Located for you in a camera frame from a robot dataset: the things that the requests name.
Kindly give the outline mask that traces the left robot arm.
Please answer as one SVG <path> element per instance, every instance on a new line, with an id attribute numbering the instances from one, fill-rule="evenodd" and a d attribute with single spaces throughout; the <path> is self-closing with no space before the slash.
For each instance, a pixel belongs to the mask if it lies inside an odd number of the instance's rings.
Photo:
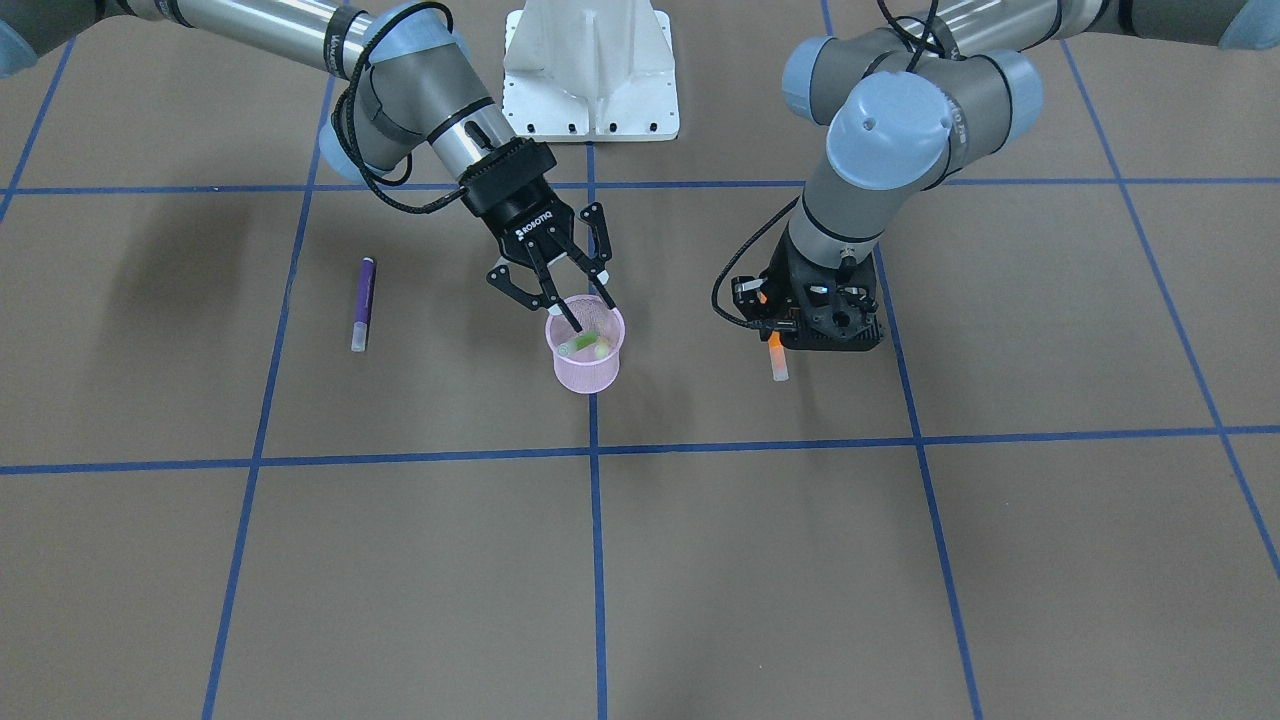
<path id="1" fill-rule="evenodd" d="M 855 38 L 803 41 L 782 94 L 826 147 L 768 268 L 733 281 L 745 323 L 791 350 L 874 348 L 881 236 L 914 193 L 1033 127 L 1044 86 L 1025 50 L 1084 32 L 1267 50 L 1277 4 L 934 1 Z"/>

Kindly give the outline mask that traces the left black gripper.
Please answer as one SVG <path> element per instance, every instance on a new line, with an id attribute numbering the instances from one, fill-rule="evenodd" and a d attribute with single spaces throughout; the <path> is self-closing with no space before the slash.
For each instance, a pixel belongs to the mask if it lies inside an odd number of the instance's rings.
<path id="1" fill-rule="evenodd" d="M 794 323 L 782 333 L 786 348 L 869 351 L 884 337 L 877 286 L 873 256 L 827 268 L 782 240 L 765 270 L 765 316 Z"/>

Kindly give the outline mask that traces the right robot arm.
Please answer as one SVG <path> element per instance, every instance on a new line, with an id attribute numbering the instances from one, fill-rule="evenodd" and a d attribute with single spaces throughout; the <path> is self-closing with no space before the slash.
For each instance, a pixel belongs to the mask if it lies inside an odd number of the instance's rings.
<path id="1" fill-rule="evenodd" d="M 602 323 L 603 313 L 557 290 L 550 265 L 561 259 L 616 309 L 602 205 L 575 211 L 556 195 L 550 147 L 516 133 L 442 3 L 374 17 L 329 1 L 5 1 L 1 17 L 6 77 L 114 17 L 168 20 L 325 70 L 347 82 L 320 133 L 335 172 L 407 214 L 463 202 L 498 245 L 489 284 L 529 310 L 573 331 Z"/>

